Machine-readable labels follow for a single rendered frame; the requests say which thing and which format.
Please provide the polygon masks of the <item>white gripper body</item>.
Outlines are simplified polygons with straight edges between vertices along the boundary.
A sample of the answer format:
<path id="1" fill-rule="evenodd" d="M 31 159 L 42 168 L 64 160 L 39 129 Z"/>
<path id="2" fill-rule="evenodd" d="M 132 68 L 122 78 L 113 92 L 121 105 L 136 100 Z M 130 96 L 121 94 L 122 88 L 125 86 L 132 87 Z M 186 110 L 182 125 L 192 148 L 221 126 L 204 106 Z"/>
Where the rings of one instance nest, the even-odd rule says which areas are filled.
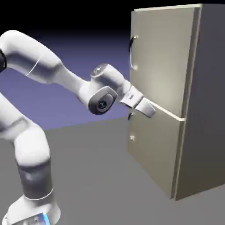
<path id="1" fill-rule="evenodd" d="M 150 101 L 145 97 L 141 99 L 141 101 L 137 104 L 135 109 L 140 113 L 142 113 L 143 115 L 145 115 L 146 117 L 152 117 L 156 112 L 155 108 L 151 105 Z"/>

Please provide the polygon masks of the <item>beige cabinet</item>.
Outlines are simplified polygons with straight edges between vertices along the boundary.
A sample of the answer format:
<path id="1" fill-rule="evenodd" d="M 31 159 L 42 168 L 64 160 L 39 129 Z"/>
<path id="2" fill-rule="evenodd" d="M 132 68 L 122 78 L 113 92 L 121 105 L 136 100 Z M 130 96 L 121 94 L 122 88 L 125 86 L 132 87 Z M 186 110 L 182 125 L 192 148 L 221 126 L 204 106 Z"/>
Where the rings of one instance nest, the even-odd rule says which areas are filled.
<path id="1" fill-rule="evenodd" d="M 176 201 L 225 184 L 225 4 L 198 4 L 183 102 Z"/>

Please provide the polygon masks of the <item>short beige cabinet door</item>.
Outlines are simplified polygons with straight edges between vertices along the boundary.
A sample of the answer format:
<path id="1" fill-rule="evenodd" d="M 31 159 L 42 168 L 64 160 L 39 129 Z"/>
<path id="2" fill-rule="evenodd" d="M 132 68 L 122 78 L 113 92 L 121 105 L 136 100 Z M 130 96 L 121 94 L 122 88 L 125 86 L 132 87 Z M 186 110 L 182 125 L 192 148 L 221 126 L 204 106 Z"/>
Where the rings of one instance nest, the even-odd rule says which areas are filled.
<path id="1" fill-rule="evenodd" d="M 128 152 L 169 197 L 174 197 L 177 157 L 185 118 L 156 108 L 152 118 L 136 110 L 132 118 L 135 140 L 128 136 Z"/>

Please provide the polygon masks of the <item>tall beige cabinet door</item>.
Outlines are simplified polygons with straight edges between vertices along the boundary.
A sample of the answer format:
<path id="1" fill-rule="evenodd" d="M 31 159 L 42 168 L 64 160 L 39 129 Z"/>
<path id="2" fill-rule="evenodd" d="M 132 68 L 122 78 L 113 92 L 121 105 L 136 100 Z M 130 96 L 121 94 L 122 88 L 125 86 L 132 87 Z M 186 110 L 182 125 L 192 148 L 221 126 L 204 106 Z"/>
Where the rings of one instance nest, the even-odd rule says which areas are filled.
<path id="1" fill-rule="evenodd" d="M 183 117 L 188 62 L 195 34 L 198 4 L 137 9 L 131 16 L 134 41 L 131 81 L 144 95 Z"/>

